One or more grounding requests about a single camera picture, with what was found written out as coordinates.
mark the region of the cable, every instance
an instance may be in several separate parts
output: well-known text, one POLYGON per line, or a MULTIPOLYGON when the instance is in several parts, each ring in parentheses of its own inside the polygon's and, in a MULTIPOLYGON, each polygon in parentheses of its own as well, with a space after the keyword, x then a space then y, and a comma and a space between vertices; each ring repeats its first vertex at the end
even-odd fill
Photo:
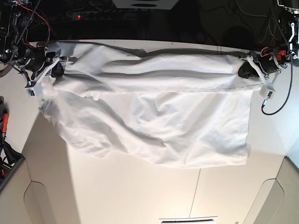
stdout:
POLYGON ((273 18, 271 18, 272 20, 273 20, 273 22, 274 22, 274 31, 273 31, 273 33, 272 33, 272 31, 271 31, 271 26, 269 25, 269 32, 270 32, 270 34, 271 34, 271 36, 273 37, 272 38, 272 46, 275 46, 275 40, 276 41, 281 41, 281 37, 280 38, 277 38, 276 36, 275 36, 275 34, 276 34, 276 23, 275 23, 275 21, 274 21, 274 19, 273 18))
POLYGON ((4 69, 0 70, 0 72, 3 72, 7 69, 8 66, 6 66, 4 69))
POLYGON ((263 43, 266 39, 266 36, 267 36, 267 30, 268 30, 268 27, 266 28, 266 31, 265 31, 265 35, 263 36, 263 39, 260 41, 258 38, 257 38, 257 42, 258 43, 263 43))
MULTIPOLYGON (((33 12, 32 9, 23 6, 23 5, 20 3, 20 0, 17 0, 17 2, 19 3, 19 5, 20 5, 22 8, 24 8, 24 9, 26 9, 26 10, 28 10, 28 11, 33 12)), ((35 13, 39 18, 41 18, 41 19, 46 23, 46 25, 48 26, 48 37, 47 37, 46 43, 44 44, 44 46, 46 46, 47 43, 49 42, 49 39, 50 39, 50 26, 49 26, 49 23, 48 23, 48 22, 46 21, 46 19, 43 18, 40 14, 38 14, 37 12, 34 12, 34 13, 35 13)))
POLYGON ((269 22, 268 22, 268 29, 269 29, 269 32, 270 32, 270 35, 275 39, 275 40, 277 40, 277 41, 279 41, 279 39, 275 36, 275 32, 276 32, 276 23, 275 23, 275 21, 274 21, 274 31, 272 32, 271 31, 271 20, 269 20, 269 22))
MULTIPOLYGON (((280 28, 280 25, 279 25, 279 23, 277 21, 275 13, 274 13, 273 3, 272 2, 271 2, 271 11, 272 11, 273 19, 274 19, 274 21, 275 21, 275 23, 277 25, 277 28, 279 29, 279 31, 280 31, 280 33, 281 33, 281 35, 282 35, 282 37, 283 37, 283 39, 284 39, 284 41, 285 41, 288 49, 289 49, 289 52, 291 53, 290 43, 287 41, 287 39, 286 39, 286 37, 285 37, 282 29, 280 28)), ((293 58, 291 56, 291 80, 290 80, 290 87, 289 87, 288 95, 287 95, 287 97, 285 99, 285 102, 282 104, 282 106, 277 111, 275 111, 273 113, 266 113, 265 111, 263 111, 263 108, 265 107, 265 104, 263 103, 262 106, 261 106, 261 110, 262 110, 262 113, 264 115, 272 116, 274 114, 277 114, 278 112, 280 112, 284 108, 284 106, 286 105, 286 103, 288 102, 289 97, 290 97, 290 93, 291 93, 291 89, 292 89, 292 83, 293 83, 293 58)))
POLYGON ((15 70, 17 70, 19 73, 21 73, 21 70, 17 69, 16 67, 14 67, 12 64, 8 64, 10 65, 12 68, 14 68, 15 70))
POLYGON ((93 0, 89 0, 88 4, 90 4, 91 6, 95 7, 99 12, 102 12, 102 10, 99 7, 97 7, 96 5, 93 4, 93 0))
POLYGON ((66 15, 69 16, 69 17, 71 17, 71 15, 69 15, 69 12, 74 12, 74 11, 76 12, 76 11, 82 10, 82 9, 86 9, 86 7, 71 9, 71 10, 69 10, 69 11, 66 12, 66 15))
POLYGON ((243 20, 243 18, 241 17, 241 15, 238 14, 237 12, 234 12, 234 13, 239 17, 240 21, 241 21, 242 23, 244 23, 244 24, 247 26, 247 28, 248 28, 249 31, 252 33, 252 35, 256 36, 254 30, 252 29, 252 27, 251 27, 247 22, 245 22, 245 21, 243 20))
POLYGON ((262 55, 263 51, 266 50, 266 49, 268 49, 268 48, 269 48, 269 47, 264 47, 264 48, 261 50, 261 52, 260 52, 260 56, 261 56, 261 57, 265 57, 265 56, 267 56, 267 55, 271 55, 270 53, 267 53, 267 54, 262 55))
POLYGON ((246 13, 246 12, 244 12, 244 11, 242 10, 242 8, 241 8, 241 6, 239 5, 238 1, 235 0, 235 2, 237 3, 237 5, 238 5, 240 11, 243 12, 245 15, 249 15, 249 16, 253 16, 253 17, 264 17, 264 18, 268 18, 268 16, 266 16, 266 15, 253 15, 253 14, 246 13))
POLYGON ((9 64, 9 63, 11 62, 11 60, 13 59, 13 57, 14 57, 14 55, 15 55, 15 47, 20 43, 21 39, 23 38, 24 33, 25 33, 27 27, 29 26, 29 23, 31 22, 31 20, 32 20, 32 18, 33 18, 33 16, 34 16, 34 13, 35 13, 37 7, 39 6, 39 4, 41 3, 41 1, 42 1, 42 0, 38 0, 38 1, 37 1, 36 6, 35 6, 34 9, 32 10, 32 13, 30 14, 29 19, 25 22, 24 29, 23 29, 21 35, 19 36, 19 39, 17 40, 17 42, 16 42, 16 44, 15 44, 15 46, 14 46, 14 48, 13 48, 13 53, 11 54, 11 57, 10 57, 9 61, 6 62, 5 65, 6 65, 6 64, 9 64))
POLYGON ((208 9, 208 10, 204 10, 201 3, 200 3, 200 0, 197 0, 197 3, 199 4, 201 10, 204 12, 204 13, 209 13, 209 12, 212 12, 212 11, 215 11, 215 10, 218 10, 218 9, 221 9, 223 8, 225 10, 225 12, 228 14, 228 15, 232 15, 228 12, 228 10, 226 9, 225 6, 218 6, 218 7, 215 7, 215 8, 211 8, 211 9, 208 9))
MULTIPOLYGON (((198 0, 196 0, 196 3, 199 6, 199 9, 204 12, 204 9, 202 8, 200 2, 198 0)), ((217 41, 207 31, 205 31, 203 29, 201 22, 199 22, 199 25, 200 25, 200 30, 201 30, 202 34, 204 35, 204 38, 206 39, 206 36, 208 36, 210 38, 210 40, 214 43, 214 45, 217 46, 218 45, 217 41)))

